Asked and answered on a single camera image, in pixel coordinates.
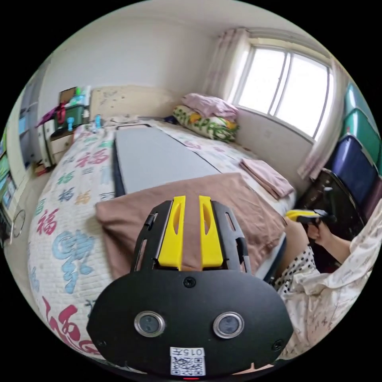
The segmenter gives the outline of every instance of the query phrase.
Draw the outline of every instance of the pink towel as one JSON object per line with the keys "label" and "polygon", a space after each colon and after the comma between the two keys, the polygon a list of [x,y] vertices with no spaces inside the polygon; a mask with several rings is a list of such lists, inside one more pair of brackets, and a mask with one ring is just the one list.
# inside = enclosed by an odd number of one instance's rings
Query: pink towel
{"label": "pink towel", "polygon": [[282,175],[262,160],[242,159],[240,166],[276,200],[284,198],[294,191],[294,188]]}
{"label": "pink towel", "polygon": [[182,102],[203,118],[216,116],[235,122],[238,116],[238,110],[234,106],[217,97],[190,93],[182,98]]}

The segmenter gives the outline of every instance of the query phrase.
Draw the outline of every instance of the floral pillow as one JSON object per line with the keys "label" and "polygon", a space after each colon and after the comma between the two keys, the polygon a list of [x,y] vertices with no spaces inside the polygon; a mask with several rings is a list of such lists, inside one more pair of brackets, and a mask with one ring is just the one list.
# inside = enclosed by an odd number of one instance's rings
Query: floral pillow
{"label": "floral pillow", "polygon": [[203,118],[195,110],[179,105],[173,111],[173,116],[187,129],[214,140],[234,142],[239,130],[237,123],[230,122],[220,117]]}

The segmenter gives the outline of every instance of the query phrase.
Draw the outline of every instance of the floor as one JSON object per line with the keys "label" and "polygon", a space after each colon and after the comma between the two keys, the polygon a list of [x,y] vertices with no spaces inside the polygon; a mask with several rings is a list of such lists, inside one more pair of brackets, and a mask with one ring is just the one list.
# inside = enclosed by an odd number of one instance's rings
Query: floor
{"label": "floor", "polygon": [[12,244],[7,245],[4,249],[5,258],[17,286],[21,290],[28,304],[39,317],[41,317],[41,314],[37,308],[29,284],[27,243],[29,236],[29,226],[32,222],[38,199],[49,180],[50,174],[51,173],[46,173],[39,177],[35,177],[27,183],[25,190],[19,200],[20,208],[25,209],[25,222],[23,229],[21,234],[12,240]]}

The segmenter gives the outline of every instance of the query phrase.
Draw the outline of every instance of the ceiling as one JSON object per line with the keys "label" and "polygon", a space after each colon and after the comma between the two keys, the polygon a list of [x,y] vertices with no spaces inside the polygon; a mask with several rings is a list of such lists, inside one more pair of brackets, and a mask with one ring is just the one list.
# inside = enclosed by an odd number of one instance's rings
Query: ceiling
{"label": "ceiling", "polygon": [[275,28],[312,38],[290,21],[262,8],[235,0],[146,0],[107,17],[162,18],[200,28],[216,36],[232,27]]}

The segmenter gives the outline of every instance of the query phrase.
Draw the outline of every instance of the hand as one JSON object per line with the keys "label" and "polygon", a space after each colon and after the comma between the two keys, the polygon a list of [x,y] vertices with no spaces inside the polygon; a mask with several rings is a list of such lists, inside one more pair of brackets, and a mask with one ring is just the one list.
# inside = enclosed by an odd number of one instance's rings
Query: hand
{"label": "hand", "polygon": [[318,245],[324,248],[333,238],[330,229],[323,222],[320,222],[318,228],[313,224],[309,224],[307,234],[309,238],[314,239]]}

